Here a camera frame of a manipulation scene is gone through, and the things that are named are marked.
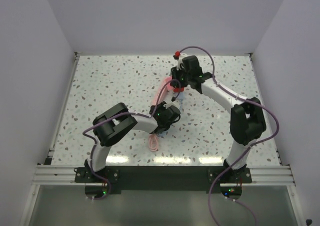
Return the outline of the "pink plug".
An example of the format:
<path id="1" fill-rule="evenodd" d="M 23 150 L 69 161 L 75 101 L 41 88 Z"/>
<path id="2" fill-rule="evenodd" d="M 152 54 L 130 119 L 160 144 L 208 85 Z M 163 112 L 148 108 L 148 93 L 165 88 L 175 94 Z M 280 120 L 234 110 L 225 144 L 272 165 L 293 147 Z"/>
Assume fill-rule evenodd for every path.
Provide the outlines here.
<path id="1" fill-rule="evenodd" d="M 170 79 L 167 80 L 166 89 L 167 89 L 167 91 L 173 91 L 174 90 L 174 87 L 171 86 L 171 80 Z"/>

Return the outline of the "pink power strip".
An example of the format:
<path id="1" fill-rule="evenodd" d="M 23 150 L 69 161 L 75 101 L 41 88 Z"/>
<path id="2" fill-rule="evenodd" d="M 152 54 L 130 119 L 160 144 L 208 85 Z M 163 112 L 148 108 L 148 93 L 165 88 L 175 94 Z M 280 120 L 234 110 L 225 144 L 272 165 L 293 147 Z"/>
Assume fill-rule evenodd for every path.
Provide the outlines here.
<path id="1" fill-rule="evenodd" d="M 157 102 L 161 103 L 164 100 L 165 96 L 168 93 L 167 88 L 166 88 L 166 85 L 167 85 L 166 81 L 168 79 L 171 80 L 172 78 L 171 77 L 167 77 L 161 82 L 160 87 L 158 88 L 158 90 L 157 90 L 157 92 L 156 92 L 156 94 L 155 94 L 155 96 L 154 96 L 154 98 L 153 98 L 153 100 L 151 102 L 151 106 L 155 106 Z"/>

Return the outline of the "red cube plug adapter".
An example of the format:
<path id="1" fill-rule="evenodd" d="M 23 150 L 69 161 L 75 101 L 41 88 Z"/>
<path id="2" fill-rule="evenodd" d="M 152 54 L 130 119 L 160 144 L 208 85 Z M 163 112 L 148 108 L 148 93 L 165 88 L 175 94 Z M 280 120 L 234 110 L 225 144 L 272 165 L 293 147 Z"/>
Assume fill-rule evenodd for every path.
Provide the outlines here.
<path id="1" fill-rule="evenodd" d="M 182 87 L 182 88 L 174 88 L 173 89 L 173 92 L 175 92 L 175 93 L 179 93 L 179 92 L 184 92 L 184 87 Z"/>

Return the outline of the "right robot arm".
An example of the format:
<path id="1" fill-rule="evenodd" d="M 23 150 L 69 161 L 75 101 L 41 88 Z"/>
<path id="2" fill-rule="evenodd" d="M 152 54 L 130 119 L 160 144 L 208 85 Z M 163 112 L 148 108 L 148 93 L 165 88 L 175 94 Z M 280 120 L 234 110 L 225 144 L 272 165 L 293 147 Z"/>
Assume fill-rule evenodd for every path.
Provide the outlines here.
<path id="1" fill-rule="evenodd" d="M 171 68 L 171 77 L 179 83 L 171 83 L 173 88 L 191 87 L 198 93 L 213 99 L 230 113 L 229 129 L 233 138 L 232 147 L 224 161 L 223 178 L 230 183 L 240 176 L 240 170 L 247 165 L 247 157 L 252 143 L 255 143 L 266 130 L 266 121 L 261 102 L 256 97 L 240 101 L 240 97 L 229 88 L 215 83 L 213 75 L 204 73 L 196 56 L 182 56 L 176 52 L 173 58 L 177 66 Z"/>

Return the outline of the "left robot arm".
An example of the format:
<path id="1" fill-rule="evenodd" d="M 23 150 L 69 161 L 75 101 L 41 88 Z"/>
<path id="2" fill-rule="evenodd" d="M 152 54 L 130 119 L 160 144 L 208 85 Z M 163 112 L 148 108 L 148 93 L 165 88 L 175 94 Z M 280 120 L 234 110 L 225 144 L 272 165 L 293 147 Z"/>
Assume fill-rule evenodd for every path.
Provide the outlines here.
<path id="1" fill-rule="evenodd" d="M 96 117 L 93 126 L 82 133 L 94 141 L 87 161 L 86 177 L 92 182 L 99 182 L 103 178 L 103 169 L 106 167 L 110 148 L 122 140 L 131 130 L 157 135 L 167 131 L 180 118 L 179 108 L 173 103 L 164 101 L 157 106 L 152 106 L 149 115 L 129 112 L 124 103 L 113 106 Z"/>

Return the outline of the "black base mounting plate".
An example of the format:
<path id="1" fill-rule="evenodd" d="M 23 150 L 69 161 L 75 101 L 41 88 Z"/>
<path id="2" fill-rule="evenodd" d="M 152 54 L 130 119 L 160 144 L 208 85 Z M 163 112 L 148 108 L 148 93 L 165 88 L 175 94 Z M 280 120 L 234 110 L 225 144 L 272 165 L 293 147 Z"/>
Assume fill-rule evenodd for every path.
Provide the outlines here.
<path id="1" fill-rule="evenodd" d="M 123 191 L 210 191 L 224 166 L 106 166 L 92 174 L 88 166 L 74 168 L 87 196 Z"/>

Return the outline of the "aluminium frame rail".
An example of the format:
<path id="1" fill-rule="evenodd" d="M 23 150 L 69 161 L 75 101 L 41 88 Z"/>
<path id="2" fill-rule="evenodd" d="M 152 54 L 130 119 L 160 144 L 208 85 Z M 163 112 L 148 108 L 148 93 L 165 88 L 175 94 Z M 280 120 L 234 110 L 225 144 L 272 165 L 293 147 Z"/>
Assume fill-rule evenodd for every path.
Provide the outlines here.
<path id="1" fill-rule="evenodd" d="M 74 185 L 76 173 L 75 166 L 49 166 L 36 167 L 32 183 L 34 185 Z M 236 181 L 243 185 L 251 180 L 254 186 L 294 186 L 295 180 L 289 166 L 258 166 L 250 168 Z"/>

